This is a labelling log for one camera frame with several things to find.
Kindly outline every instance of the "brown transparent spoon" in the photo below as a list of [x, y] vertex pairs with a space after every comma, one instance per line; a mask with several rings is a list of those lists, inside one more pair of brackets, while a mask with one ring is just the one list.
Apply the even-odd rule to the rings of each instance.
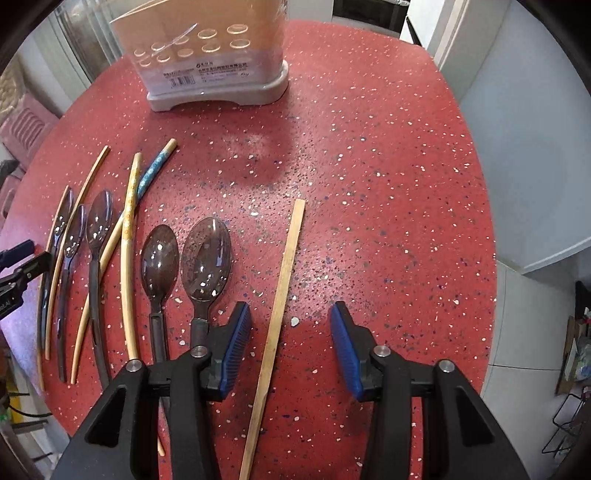
[[53, 232], [50, 234], [53, 236], [53, 240], [49, 248], [49, 253], [51, 254], [51, 266], [45, 274], [45, 276], [43, 277], [43, 286], [41, 288], [41, 295], [43, 298], [41, 304], [41, 319], [39, 322], [41, 330], [41, 345], [45, 345], [47, 309], [49, 308], [49, 291], [51, 288], [51, 281], [53, 280], [53, 271], [56, 269], [57, 250], [60, 246], [61, 236], [63, 235], [64, 230], [66, 229], [66, 225], [68, 223], [68, 219], [70, 218], [70, 214], [72, 212], [73, 207], [74, 193], [72, 192], [72, 189], [68, 187], [67, 193], [57, 211], [56, 226], [53, 229]]
[[230, 233], [214, 217], [201, 220], [189, 232], [181, 258], [183, 287], [193, 302], [191, 348], [203, 345], [209, 331], [209, 307], [226, 286], [232, 267]]
[[100, 312], [100, 250], [103, 248], [113, 221], [113, 197], [109, 190], [100, 192], [88, 213], [86, 240], [92, 256], [88, 274], [88, 296], [90, 305], [90, 324], [92, 325], [92, 349], [99, 371], [100, 385], [103, 390], [109, 385], [111, 375], [105, 350], [105, 328]]
[[62, 382], [66, 382], [66, 302], [70, 296], [70, 266], [84, 238], [85, 209], [80, 205], [66, 232], [64, 240], [64, 264], [60, 276], [60, 298], [57, 303], [57, 370]]
[[[173, 289], [178, 273], [178, 243], [168, 225], [158, 225], [142, 247], [141, 277], [150, 300], [150, 342], [154, 363], [168, 360], [166, 323], [162, 307]], [[167, 421], [170, 419], [170, 397], [162, 397]]]

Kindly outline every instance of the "floor tile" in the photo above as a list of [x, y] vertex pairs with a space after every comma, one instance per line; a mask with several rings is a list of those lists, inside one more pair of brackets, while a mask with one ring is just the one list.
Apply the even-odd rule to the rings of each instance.
[[554, 468], [541, 453], [555, 431], [552, 417], [564, 396], [555, 397], [559, 372], [492, 367], [483, 399], [519, 454], [531, 480], [546, 479]]
[[504, 307], [497, 325], [500, 333], [493, 336], [491, 363], [560, 369], [567, 319], [574, 313], [572, 276], [559, 264], [528, 275], [510, 268], [505, 271]]

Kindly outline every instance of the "metal screw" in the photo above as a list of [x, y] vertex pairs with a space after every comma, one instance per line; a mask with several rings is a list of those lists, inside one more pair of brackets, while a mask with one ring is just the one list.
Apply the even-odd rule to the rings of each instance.
[[439, 362], [439, 368], [448, 374], [453, 372], [456, 369], [456, 366], [451, 360], [441, 360]]
[[392, 351], [386, 345], [376, 345], [374, 347], [374, 353], [377, 356], [388, 356]]
[[137, 372], [140, 368], [142, 368], [142, 361], [137, 358], [130, 360], [127, 362], [127, 365], [125, 365], [125, 369], [128, 372]]
[[207, 347], [204, 345], [197, 345], [191, 348], [191, 356], [201, 358], [207, 355]]

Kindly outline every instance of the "red speckled countertop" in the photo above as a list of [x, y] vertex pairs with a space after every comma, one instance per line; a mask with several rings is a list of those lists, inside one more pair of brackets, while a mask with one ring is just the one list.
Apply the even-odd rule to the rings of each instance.
[[[119, 215], [133, 154], [142, 151], [148, 164], [170, 137], [177, 138], [177, 151], [138, 209], [140, 350], [151, 362], [150, 307], [138, 273], [149, 231], [167, 223], [182, 247], [199, 219], [222, 218], [235, 262], [213, 320], [225, 322], [234, 302], [245, 300], [254, 322], [235, 395], [211, 408], [222, 476], [236, 479], [288, 216], [295, 198], [306, 199], [252, 478], [356, 479], [371, 408], [352, 399], [337, 370], [329, 306], [347, 302], [358, 323], [407, 359], [452, 359], [480, 390], [496, 294], [491, 214], [466, 123], [425, 50], [367, 31], [292, 22], [285, 58], [290, 87], [275, 104], [195, 103], [166, 113], [150, 111], [133, 68], [119, 61], [82, 94], [41, 147], [14, 199], [0, 247], [27, 238], [44, 246], [64, 186], [78, 194], [105, 144], [112, 151], [86, 204], [111, 189]], [[68, 376], [88, 261], [83, 244], [68, 309]], [[116, 373], [126, 361], [118, 252], [103, 285]], [[1, 324], [33, 379], [37, 286], [30, 284], [25, 305]], [[180, 279], [165, 313], [175, 358], [187, 349], [192, 314]], [[300, 319], [296, 327], [292, 317]], [[100, 394], [88, 334], [77, 385], [60, 383], [55, 354], [43, 373], [47, 404], [73, 434]], [[412, 478], [421, 467], [416, 416]], [[163, 478], [170, 478], [167, 462], [161, 460]]]

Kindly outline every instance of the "wooden chopstick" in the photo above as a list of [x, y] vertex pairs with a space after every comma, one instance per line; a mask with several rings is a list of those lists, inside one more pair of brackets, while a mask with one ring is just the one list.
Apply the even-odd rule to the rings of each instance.
[[57, 261], [56, 267], [53, 271], [53, 278], [51, 279], [51, 290], [49, 292], [49, 304], [47, 307], [47, 323], [45, 327], [45, 360], [49, 360], [50, 352], [51, 352], [51, 324], [53, 322], [53, 304], [56, 300], [56, 290], [57, 290], [57, 282], [60, 278], [60, 270], [61, 270], [61, 263], [64, 260], [64, 245], [66, 244], [66, 233], [70, 227], [70, 223], [74, 218], [74, 213], [78, 210], [78, 206], [84, 201], [86, 193], [90, 187], [91, 182], [95, 178], [96, 172], [98, 171], [100, 164], [103, 163], [103, 160], [106, 158], [107, 154], [109, 153], [110, 148], [106, 145], [103, 147], [103, 150], [100, 152], [99, 156], [97, 157], [95, 164], [92, 166], [90, 171], [88, 172], [88, 176], [86, 177], [86, 181], [78, 194], [78, 198], [74, 203], [74, 208], [72, 209], [72, 214], [68, 219], [68, 224], [66, 229], [64, 230], [64, 235], [61, 236], [60, 241], [60, 248], [57, 253]]
[[[158, 154], [158, 156], [154, 159], [152, 164], [148, 167], [146, 173], [142, 177], [142, 180], [139, 183], [138, 187], [138, 198], [136, 203], [139, 203], [142, 196], [144, 195], [146, 189], [150, 186], [154, 177], [164, 165], [164, 163], [168, 160], [169, 156], [172, 152], [177, 148], [177, 141], [174, 138], [171, 138], [166, 146], [162, 149], [162, 151]], [[100, 256], [100, 272], [99, 272], [99, 284], [100, 281], [105, 274], [107, 267], [111, 261], [111, 257], [113, 257], [113, 253], [119, 244], [119, 240], [121, 239], [121, 232], [123, 230], [123, 213], [121, 213], [119, 220], [117, 220], [116, 225], [111, 229], [111, 234], [105, 247], [103, 249], [103, 253]], [[84, 303], [84, 308], [82, 310], [82, 316], [80, 317], [80, 323], [78, 325], [78, 334], [76, 336], [76, 345], [74, 346], [74, 357], [72, 359], [72, 375], [70, 377], [70, 383], [74, 385], [76, 383], [76, 377], [78, 375], [78, 367], [80, 365], [80, 354], [82, 353], [82, 344], [84, 342], [84, 336], [86, 333], [86, 327], [88, 326], [88, 319], [90, 314], [90, 304], [88, 295], [86, 296], [86, 302]]]
[[[61, 204], [64, 203], [66, 199], [66, 195], [68, 194], [68, 190], [70, 187], [66, 185], [64, 188], [64, 193], [61, 194], [60, 202], [57, 204], [56, 214], [53, 216], [53, 222], [51, 223], [51, 228], [49, 230], [49, 235], [47, 236], [47, 243], [45, 245], [45, 251], [49, 251], [51, 244], [53, 243], [54, 231], [56, 229], [57, 223], [57, 216], [61, 210]], [[41, 368], [41, 357], [43, 355], [43, 348], [41, 346], [41, 311], [43, 310], [43, 285], [45, 284], [45, 279], [47, 277], [47, 273], [44, 273], [41, 277], [41, 282], [39, 283], [39, 298], [37, 301], [37, 377], [39, 379], [39, 388], [42, 392], [45, 391], [45, 382], [43, 381], [43, 369]]]
[[[139, 358], [138, 340], [135, 334], [134, 318], [134, 236], [135, 236], [135, 202], [142, 167], [142, 154], [136, 153], [129, 172], [129, 183], [125, 195], [123, 222], [121, 232], [121, 310], [123, 313], [123, 330], [129, 360]], [[164, 456], [164, 447], [158, 438], [158, 454]]]
[[281, 261], [279, 281], [277, 283], [277, 290], [275, 291], [271, 321], [269, 322], [269, 329], [267, 331], [265, 352], [262, 356], [261, 372], [259, 373], [259, 380], [256, 385], [255, 401], [252, 407], [251, 422], [248, 426], [239, 480], [248, 480], [251, 474], [256, 443], [261, 429], [262, 415], [265, 410], [265, 403], [267, 402], [269, 386], [271, 385], [271, 374], [275, 363], [275, 354], [277, 353], [277, 344], [279, 343], [279, 334], [281, 333], [281, 323], [285, 312], [285, 302], [287, 301], [287, 293], [290, 286], [291, 269], [293, 268], [296, 257], [297, 242], [300, 236], [305, 205], [306, 202], [304, 200], [297, 199], [293, 213], [291, 214], [291, 225], [287, 234], [283, 260]]

